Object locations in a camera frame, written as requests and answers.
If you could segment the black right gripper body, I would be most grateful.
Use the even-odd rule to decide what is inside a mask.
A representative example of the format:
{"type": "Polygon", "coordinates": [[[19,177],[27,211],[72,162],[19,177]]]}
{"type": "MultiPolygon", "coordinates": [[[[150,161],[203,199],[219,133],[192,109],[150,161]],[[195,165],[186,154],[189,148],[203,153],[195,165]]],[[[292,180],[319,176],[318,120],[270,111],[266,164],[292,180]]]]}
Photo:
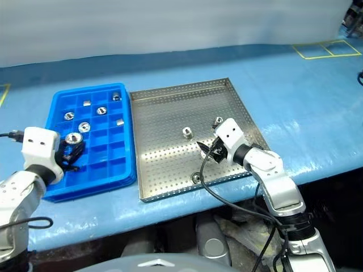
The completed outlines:
{"type": "Polygon", "coordinates": [[[227,159],[228,151],[220,137],[217,137],[210,146],[210,157],[216,162],[227,159]]]}

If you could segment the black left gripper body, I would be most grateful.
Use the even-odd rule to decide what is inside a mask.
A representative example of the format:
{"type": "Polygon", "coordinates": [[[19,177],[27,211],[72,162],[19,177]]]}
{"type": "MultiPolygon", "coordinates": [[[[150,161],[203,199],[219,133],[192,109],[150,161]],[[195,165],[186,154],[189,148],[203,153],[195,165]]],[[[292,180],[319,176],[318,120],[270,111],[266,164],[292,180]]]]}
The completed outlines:
{"type": "Polygon", "coordinates": [[[56,152],[56,163],[61,168],[73,168],[70,162],[71,152],[73,151],[74,145],[69,144],[66,141],[61,141],[58,151],[56,152]]]}

